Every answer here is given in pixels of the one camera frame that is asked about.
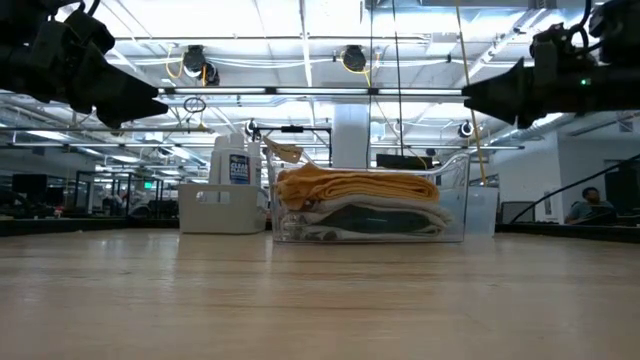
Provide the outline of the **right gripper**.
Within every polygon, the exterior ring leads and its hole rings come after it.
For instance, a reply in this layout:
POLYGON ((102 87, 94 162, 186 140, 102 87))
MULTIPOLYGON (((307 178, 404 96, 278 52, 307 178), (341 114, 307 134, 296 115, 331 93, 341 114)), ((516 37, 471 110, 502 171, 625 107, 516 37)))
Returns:
MULTIPOLYGON (((462 95, 537 95, 540 113, 600 110, 597 97, 599 66, 569 70, 538 66, 537 86, 533 70, 533 66, 526 66, 525 59, 520 58, 507 72, 465 86, 462 95)), ((517 128, 529 128, 538 119, 535 111, 484 98, 470 97, 464 101, 464 106, 517 128)))

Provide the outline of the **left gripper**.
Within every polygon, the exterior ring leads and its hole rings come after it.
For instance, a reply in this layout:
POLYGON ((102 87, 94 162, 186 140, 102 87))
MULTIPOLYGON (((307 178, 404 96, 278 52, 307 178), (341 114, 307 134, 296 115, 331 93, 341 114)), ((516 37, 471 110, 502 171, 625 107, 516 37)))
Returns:
POLYGON ((110 128, 168 112, 154 99, 156 87, 114 67, 94 44, 57 21, 43 23, 29 45, 0 45, 0 89, 66 103, 81 113, 95 106, 110 128))

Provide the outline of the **white plastic cleaner bottle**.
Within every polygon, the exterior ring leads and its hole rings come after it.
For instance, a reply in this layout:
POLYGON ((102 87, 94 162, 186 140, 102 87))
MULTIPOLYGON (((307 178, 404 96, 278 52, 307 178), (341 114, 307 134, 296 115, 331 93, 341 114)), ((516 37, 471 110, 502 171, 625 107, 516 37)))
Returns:
POLYGON ((262 184, 262 156, 259 142, 250 142, 247 145, 250 154, 250 184, 260 187, 262 184))
POLYGON ((250 154, 246 151, 242 134, 225 137, 220 147, 220 183, 224 185, 250 184, 250 154))
POLYGON ((220 178, 220 151, 225 146, 227 138, 223 135, 218 136, 215 139, 214 148, 211 152, 210 168, 209 168, 209 181, 210 185, 219 183, 220 178))

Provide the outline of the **clear plastic storage bin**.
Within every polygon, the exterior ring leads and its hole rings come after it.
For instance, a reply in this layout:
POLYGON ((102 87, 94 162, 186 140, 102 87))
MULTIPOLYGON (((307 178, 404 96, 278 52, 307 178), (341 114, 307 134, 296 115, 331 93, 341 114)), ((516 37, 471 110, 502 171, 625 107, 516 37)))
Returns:
POLYGON ((459 243, 468 158, 432 170, 348 169, 267 160, 274 239, 282 243, 459 243))

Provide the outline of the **grey waffle towel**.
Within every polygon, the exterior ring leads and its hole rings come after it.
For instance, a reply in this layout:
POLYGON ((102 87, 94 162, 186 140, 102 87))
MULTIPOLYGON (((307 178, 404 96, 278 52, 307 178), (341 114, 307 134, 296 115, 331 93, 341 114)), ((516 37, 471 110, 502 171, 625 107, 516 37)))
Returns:
POLYGON ((299 242, 431 242, 438 238, 447 227, 436 226, 434 221, 425 215, 432 225, 418 232, 371 234, 353 232, 340 228, 308 223, 302 215, 291 217, 291 221, 283 220, 281 224, 282 241, 299 242))
POLYGON ((332 200, 318 201, 309 209, 299 210, 299 214, 310 215, 313 221, 320 221, 330 213, 348 205, 364 206, 379 211, 409 211, 425 213, 436 226, 447 227, 454 222, 453 214, 434 201, 415 199, 387 198, 373 195, 348 195, 332 200))

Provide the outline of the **paper tag with handwriting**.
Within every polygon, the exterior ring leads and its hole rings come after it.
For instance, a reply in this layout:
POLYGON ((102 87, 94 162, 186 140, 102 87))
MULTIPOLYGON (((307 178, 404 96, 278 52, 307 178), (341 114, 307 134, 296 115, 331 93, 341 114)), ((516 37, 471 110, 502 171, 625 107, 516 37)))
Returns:
POLYGON ((268 137, 264 137, 263 142, 275 157, 287 163, 298 163, 304 153, 301 147, 291 144, 280 144, 268 137))

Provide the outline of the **orange towel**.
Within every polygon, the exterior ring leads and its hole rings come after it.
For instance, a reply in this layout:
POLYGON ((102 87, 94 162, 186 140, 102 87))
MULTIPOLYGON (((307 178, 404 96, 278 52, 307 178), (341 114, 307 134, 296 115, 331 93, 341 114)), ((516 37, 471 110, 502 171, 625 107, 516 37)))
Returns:
POLYGON ((307 203, 335 200, 349 195, 370 195, 437 202, 440 197, 434 183, 424 177, 403 173, 344 171, 304 166, 283 170, 277 176, 275 192, 292 210, 307 203))

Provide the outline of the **dark green cloth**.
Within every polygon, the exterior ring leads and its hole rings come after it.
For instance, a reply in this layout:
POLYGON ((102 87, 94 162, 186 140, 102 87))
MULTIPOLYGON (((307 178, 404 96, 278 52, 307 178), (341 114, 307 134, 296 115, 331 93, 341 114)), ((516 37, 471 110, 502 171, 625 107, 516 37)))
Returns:
POLYGON ((418 212, 347 205, 325 217, 321 224, 353 232, 383 234, 418 232, 431 226, 432 222, 418 212))

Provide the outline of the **grey monitor back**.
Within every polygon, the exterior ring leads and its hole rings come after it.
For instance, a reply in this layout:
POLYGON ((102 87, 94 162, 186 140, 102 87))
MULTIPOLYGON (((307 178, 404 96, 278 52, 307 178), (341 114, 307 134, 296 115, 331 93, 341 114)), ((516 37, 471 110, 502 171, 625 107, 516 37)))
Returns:
POLYGON ((532 201, 505 201, 500 205, 499 222, 501 224, 531 223, 535 221, 535 208, 532 201))

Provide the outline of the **black background monitor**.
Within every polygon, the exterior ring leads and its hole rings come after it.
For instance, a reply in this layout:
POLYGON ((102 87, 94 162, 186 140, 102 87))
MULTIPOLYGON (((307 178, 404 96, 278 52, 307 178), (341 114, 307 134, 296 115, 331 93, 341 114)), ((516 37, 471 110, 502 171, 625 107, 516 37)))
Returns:
POLYGON ((396 170, 430 170, 434 167, 430 157, 377 154, 376 166, 396 170))

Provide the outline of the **dark background screen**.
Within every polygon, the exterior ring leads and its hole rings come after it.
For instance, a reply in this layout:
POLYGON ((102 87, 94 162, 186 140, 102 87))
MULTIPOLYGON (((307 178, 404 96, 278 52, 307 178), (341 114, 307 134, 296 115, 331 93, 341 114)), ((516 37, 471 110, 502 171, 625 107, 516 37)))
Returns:
POLYGON ((12 191, 24 194, 30 202, 40 203, 46 197, 48 176, 46 174, 14 174, 12 191))

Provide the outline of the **person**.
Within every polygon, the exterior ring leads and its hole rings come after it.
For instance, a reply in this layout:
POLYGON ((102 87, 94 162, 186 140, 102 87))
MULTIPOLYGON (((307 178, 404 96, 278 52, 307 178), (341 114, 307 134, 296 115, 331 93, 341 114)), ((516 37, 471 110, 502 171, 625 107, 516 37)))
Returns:
POLYGON ((582 201, 575 202, 565 217, 566 224, 574 224, 597 215, 617 214, 615 207, 608 201, 602 200, 600 192, 595 187, 582 190, 582 201))

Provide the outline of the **long ceiling light bar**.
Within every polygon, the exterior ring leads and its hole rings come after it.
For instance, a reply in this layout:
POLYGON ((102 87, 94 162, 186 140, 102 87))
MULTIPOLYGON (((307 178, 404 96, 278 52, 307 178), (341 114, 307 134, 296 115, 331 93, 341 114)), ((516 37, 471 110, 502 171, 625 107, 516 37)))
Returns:
POLYGON ((460 89, 447 88, 336 88, 336 87, 164 87, 159 95, 375 95, 458 97, 460 89))

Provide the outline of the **black background rig frame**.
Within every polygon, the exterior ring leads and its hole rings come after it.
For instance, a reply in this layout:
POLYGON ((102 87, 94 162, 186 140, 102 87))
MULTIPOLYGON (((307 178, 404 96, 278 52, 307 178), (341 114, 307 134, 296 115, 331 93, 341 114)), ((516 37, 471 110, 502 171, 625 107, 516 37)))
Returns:
POLYGON ((72 184, 70 208, 96 217, 152 216, 163 200, 164 181, 131 169, 80 171, 72 184))

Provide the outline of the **frosted plastic handled bin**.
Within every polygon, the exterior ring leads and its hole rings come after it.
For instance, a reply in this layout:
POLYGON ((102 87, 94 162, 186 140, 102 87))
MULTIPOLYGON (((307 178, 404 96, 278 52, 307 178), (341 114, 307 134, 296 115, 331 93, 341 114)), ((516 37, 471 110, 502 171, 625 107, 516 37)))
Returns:
POLYGON ((183 234, 247 235, 266 227, 269 194, 253 185, 178 186, 183 234))
POLYGON ((492 238, 495 233, 499 190, 492 187, 469 187, 463 208, 456 215, 455 229, 465 238, 492 238))

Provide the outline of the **black background gantry frame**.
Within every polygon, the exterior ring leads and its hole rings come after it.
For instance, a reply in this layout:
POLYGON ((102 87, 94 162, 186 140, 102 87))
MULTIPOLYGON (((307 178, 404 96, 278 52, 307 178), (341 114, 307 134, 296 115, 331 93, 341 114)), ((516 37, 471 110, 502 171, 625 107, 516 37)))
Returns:
POLYGON ((286 126, 258 126, 255 125, 252 133, 251 140, 256 141, 257 139, 262 140, 268 134, 271 134, 273 131, 278 131, 281 133, 289 133, 289 134, 298 134, 304 132, 310 132, 315 137, 317 137, 324 146, 328 149, 328 165, 333 165, 333 140, 332 140, 332 129, 328 127, 318 127, 318 126, 302 126, 302 125, 286 125, 286 126), (326 132, 328 135, 328 141, 325 141, 320 137, 319 132, 326 132))

